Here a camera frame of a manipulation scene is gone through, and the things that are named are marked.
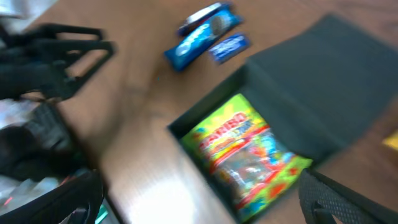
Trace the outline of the yellow snack bag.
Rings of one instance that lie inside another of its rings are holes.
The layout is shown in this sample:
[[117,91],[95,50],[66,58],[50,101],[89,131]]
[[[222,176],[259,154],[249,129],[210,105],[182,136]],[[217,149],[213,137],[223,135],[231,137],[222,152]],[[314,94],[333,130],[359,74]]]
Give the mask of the yellow snack bag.
[[385,138],[382,143],[385,146],[398,151],[398,131],[395,131],[389,137]]

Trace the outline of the blue Eclipse mint tin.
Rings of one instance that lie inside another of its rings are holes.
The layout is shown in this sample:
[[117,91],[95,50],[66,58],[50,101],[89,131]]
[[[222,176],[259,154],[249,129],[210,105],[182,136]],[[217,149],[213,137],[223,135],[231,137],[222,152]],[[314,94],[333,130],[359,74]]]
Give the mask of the blue Eclipse mint tin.
[[225,63],[251,45],[243,33],[236,33],[209,49],[212,59],[219,64]]

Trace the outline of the dark green gift box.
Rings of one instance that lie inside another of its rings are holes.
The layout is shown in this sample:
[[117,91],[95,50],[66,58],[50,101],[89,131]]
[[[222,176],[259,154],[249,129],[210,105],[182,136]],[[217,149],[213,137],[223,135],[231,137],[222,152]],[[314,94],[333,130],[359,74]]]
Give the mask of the dark green gift box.
[[324,16],[305,32],[250,56],[169,125],[234,222],[252,223],[263,214],[279,212],[289,223],[299,223],[305,221],[300,175],[265,210],[241,222],[221,185],[181,143],[193,127],[237,94],[268,122],[286,149],[312,160],[305,169],[397,212],[396,161],[383,161],[381,145],[364,140],[397,99],[396,48],[344,19]]

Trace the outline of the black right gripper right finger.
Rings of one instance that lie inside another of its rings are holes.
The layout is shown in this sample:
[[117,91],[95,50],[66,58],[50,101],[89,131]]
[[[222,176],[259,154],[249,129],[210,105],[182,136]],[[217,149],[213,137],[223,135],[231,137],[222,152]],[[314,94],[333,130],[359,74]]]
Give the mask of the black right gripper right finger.
[[314,170],[303,170],[298,183],[300,207],[309,224],[397,223],[397,212]]

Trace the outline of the blue Oreo cookie pack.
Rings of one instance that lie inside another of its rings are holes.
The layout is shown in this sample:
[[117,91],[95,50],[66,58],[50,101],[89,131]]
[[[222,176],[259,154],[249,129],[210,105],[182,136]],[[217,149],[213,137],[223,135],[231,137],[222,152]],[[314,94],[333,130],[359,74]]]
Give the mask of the blue Oreo cookie pack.
[[221,36],[242,22],[229,9],[222,9],[187,35],[178,45],[164,52],[176,71],[182,71]]

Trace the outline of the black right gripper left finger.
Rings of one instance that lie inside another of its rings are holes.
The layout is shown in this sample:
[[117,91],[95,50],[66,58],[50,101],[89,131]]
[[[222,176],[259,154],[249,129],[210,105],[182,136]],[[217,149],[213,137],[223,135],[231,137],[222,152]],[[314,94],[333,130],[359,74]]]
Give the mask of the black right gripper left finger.
[[1,223],[61,223],[78,208],[83,209],[78,216],[78,223],[94,223],[103,199],[100,173],[89,171],[1,215]]

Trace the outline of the Haribo worms gummy bag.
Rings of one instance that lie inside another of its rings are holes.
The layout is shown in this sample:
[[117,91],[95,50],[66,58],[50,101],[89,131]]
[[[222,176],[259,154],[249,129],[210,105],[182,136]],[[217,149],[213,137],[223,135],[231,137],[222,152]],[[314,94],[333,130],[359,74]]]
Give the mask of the Haribo worms gummy bag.
[[265,210],[312,164],[286,149],[242,94],[199,122],[181,143],[221,185],[241,222]]

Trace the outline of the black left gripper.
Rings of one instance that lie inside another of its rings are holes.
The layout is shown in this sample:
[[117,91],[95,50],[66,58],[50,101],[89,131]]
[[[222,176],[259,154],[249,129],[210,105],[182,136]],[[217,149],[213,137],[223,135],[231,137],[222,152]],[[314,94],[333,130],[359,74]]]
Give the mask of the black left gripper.
[[[103,41],[101,29],[44,24],[30,32],[30,44],[39,56],[30,57],[21,48],[1,50],[1,99],[18,99],[38,91],[44,98],[67,100],[114,55],[114,43]],[[83,63],[81,72],[70,67]]]

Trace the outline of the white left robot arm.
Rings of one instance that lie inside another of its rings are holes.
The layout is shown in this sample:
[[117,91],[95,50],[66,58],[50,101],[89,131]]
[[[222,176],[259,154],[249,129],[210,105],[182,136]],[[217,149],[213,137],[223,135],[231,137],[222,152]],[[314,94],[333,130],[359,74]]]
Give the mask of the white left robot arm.
[[1,99],[41,97],[26,122],[1,128],[1,174],[17,180],[65,177],[78,169],[75,140],[56,108],[74,97],[113,55],[101,29],[42,24],[21,34],[1,29]]

